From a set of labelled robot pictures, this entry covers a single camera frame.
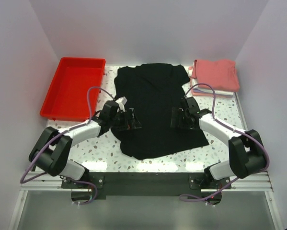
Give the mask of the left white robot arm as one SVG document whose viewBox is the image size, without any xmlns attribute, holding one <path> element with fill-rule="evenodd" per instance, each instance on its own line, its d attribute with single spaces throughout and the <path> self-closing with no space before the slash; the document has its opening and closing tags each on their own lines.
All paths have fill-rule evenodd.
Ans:
<svg viewBox="0 0 287 230">
<path fill-rule="evenodd" d="M 29 161 L 51 176 L 68 177 L 78 188 L 86 187 L 89 170 L 69 160 L 70 149 L 102 136 L 111 128 L 118 131 L 141 128 L 134 108 L 125 109 L 124 100 L 107 101 L 101 111 L 80 124 L 63 129 L 47 127 L 31 151 Z"/>
</svg>

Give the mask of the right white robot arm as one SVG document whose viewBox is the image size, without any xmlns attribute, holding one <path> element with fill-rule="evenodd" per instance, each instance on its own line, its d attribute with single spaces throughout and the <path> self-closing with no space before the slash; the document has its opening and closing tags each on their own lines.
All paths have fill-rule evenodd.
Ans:
<svg viewBox="0 0 287 230">
<path fill-rule="evenodd" d="M 259 133 L 245 131 L 215 117 L 212 110 L 200 109 L 193 97 L 183 98 L 180 107 L 172 109 L 171 127 L 185 130 L 205 131 L 229 149 L 229 159 L 204 169 L 201 183 L 215 188 L 220 180 L 231 176 L 244 179 L 249 175 L 265 171 L 269 157 Z"/>
</svg>

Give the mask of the black t shirt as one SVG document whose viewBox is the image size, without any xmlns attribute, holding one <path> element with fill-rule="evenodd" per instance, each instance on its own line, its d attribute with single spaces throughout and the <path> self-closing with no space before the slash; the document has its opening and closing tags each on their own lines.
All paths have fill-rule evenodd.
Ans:
<svg viewBox="0 0 287 230">
<path fill-rule="evenodd" d="M 190 78 L 182 65 L 142 64 L 122 67 L 114 79 L 116 98 L 126 97 L 142 127 L 118 131 L 121 152 L 138 160 L 153 159 L 209 145 L 201 130 L 171 128 L 172 109 L 180 106 Z"/>
</svg>

